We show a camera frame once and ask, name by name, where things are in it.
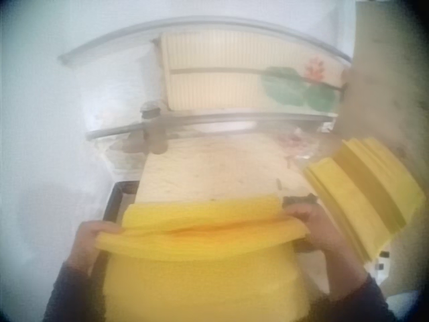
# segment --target dark blue sleeve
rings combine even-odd
[[[46,307],[43,322],[84,322],[88,315],[89,277],[63,264]]]
[[[333,303],[330,310],[332,322],[397,322],[377,283],[368,277],[360,289]]]

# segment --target hand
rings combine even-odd
[[[307,226],[310,231],[307,240],[316,249],[335,252],[347,247],[344,237],[320,205],[297,203],[286,207],[284,212],[301,220]]]
[[[88,274],[89,268],[93,266],[99,254],[99,251],[95,248],[95,239],[101,231],[120,233],[122,228],[110,221],[100,220],[81,223],[76,232],[72,251],[66,264]]]

